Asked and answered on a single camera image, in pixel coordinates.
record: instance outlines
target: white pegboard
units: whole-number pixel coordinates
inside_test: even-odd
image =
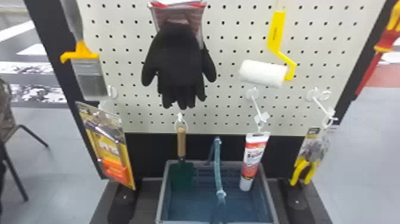
[[[148,0],[78,0],[85,39],[101,55],[107,84],[119,97],[106,104],[119,114],[126,132],[172,133],[178,106],[161,105],[157,81],[144,87],[142,63],[156,34]],[[323,102],[334,107],[357,62],[384,0],[285,1],[286,22],[281,51],[298,63],[293,81],[281,89],[259,86],[257,103],[271,118],[273,135],[304,136],[320,126],[324,113],[305,100],[313,87],[332,91]],[[238,69],[245,59],[283,64],[266,47],[276,0],[209,0],[203,36],[217,68],[217,81],[206,82],[205,102],[183,111],[189,133],[244,134],[256,131],[256,111],[245,98],[253,85],[241,83]]]

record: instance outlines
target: black frame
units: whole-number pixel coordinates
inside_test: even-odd
[[[69,32],[59,1],[24,0],[29,14],[35,23],[39,37],[47,51],[50,63],[62,87],[68,106],[72,112],[87,150],[101,178],[105,178],[96,161],[92,146],[86,136],[85,128],[75,106],[75,101],[82,101],[82,93],[78,87],[71,64],[61,64],[59,57],[63,52],[73,51],[75,40]],[[388,22],[391,8],[396,0],[387,0],[374,25],[368,41],[352,71],[345,89],[336,106],[337,124],[343,119],[351,101],[355,98],[355,90],[367,69],[373,52],[373,45],[378,41],[382,30]],[[126,133],[132,169],[136,178],[144,176],[161,176],[165,161],[176,158],[176,137],[167,134]],[[241,160],[245,139],[239,135],[223,135],[223,160]],[[293,172],[293,163],[301,146],[303,137],[272,136],[267,145],[262,163],[268,177],[289,178]],[[206,158],[211,135],[189,135],[187,144],[190,151],[187,157],[192,159]]]

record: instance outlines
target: gray bin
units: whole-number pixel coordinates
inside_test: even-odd
[[[171,189],[169,168],[177,161],[166,162],[158,200],[156,224],[210,222],[211,212],[217,204],[214,163],[206,165],[204,161],[188,162],[194,163],[195,174],[192,187],[187,191]],[[242,164],[241,161],[221,162],[221,179],[227,194],[227,221],[237,224],[279,224],[263,167],[258,166],[251,190],[243,192],[239,188]],[[216,221],[222,221],[221,210],[218,210]]]

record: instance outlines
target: metal hook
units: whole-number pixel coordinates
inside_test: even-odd
[[[259,90],[256,86],[247,90],[246,98],[253,101],[254,107],[257,110],[257,115],[254,117],[254,122],[257,125],[258,132],[261,132],[261,129],[264,127],[264,124],[267,122],[267,119],[270,118],[270,115],[267,112],[261,113],[260,108],[255,99],[260,95]]]
[[[176,121],[175,121],[175,123],[174,123],[174,130],[175,130],[175,131],[176,131],[177,128],[178,128],[178,123],[180,123],[182,126],[185,126],[186,131],[189,130],[188,123],[183,119],[183,114],[182,114],[181,112],[179,112],[179,113],[177,114],[177,118],[176,118]]]
[[[330,97],[331,93],[332,92],[330,91],[321,92],[317,87],[314,87],[314,89],[307,92],[307,95],[305,97],[308,101],[314,101],[324,112],[325,117],[322,120],[322,127],[324,127],[324,129],[327,129],[333,124],[335,120],[338,120],[337,117],[333,117],[333,115],[335,115],[335,110],[331,107],[328,107],[328,110],[326,110],[320,102],[327,100]]]

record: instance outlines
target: work glove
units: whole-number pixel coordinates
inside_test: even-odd
[[[185,110],[195,106],[196,96],[200,101],[207,97],[202,73],[208,81],[215,81],[215,66],[205,45],[200,50],[189,25],[165,23],[154,37],[143,65],[143,86],[150,85],[157,75],[163,107],[178,102]]]

